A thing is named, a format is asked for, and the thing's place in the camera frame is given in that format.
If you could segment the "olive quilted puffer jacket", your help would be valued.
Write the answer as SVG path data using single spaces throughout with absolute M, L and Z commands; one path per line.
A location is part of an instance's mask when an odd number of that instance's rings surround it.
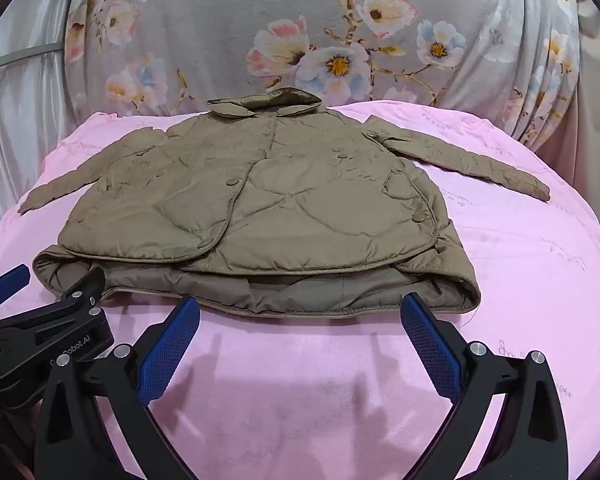
M 78 196 L 32 264 L 55 295 L 99 268 L 110 294 L 189 295 L 250 318 L 352 318 L 411 294 L 465 313 L 481 292 L 430 165 L 550 199 L 504 162 L 287 88 L 134 130 L 20 209 Z

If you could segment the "silver grey curtain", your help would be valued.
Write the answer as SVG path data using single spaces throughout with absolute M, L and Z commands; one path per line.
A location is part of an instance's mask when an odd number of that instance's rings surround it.
M 66 83 L 71 0 L 12 0 L 0 17 L 0 220 L 76 128 Z

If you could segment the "pink bed sheet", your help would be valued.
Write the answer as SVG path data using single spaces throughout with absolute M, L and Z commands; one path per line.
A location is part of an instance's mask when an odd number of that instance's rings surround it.
M 476 270 L 480 306 L 457 315 L 501 356 L 540 350 L 564 412 L 569 474 L 600 452 L 600 222 L 541 159 L 486 120 L 396 101 L 343 114 L 384 118 L 501 159 L 550 188 L 542 203 L 437 168 Z M 151 411 L 203 479 L 400 479 L 448 414 L 394 313 L 249 321 L 204 311 Z

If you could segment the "grey floral blanket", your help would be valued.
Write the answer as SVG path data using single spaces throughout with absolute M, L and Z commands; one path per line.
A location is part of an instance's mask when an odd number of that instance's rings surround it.
M 464 110 L 532 150 L 580 68 L 576 0 L 72 0 L 65 47 L 79 120 L 294 87 Z

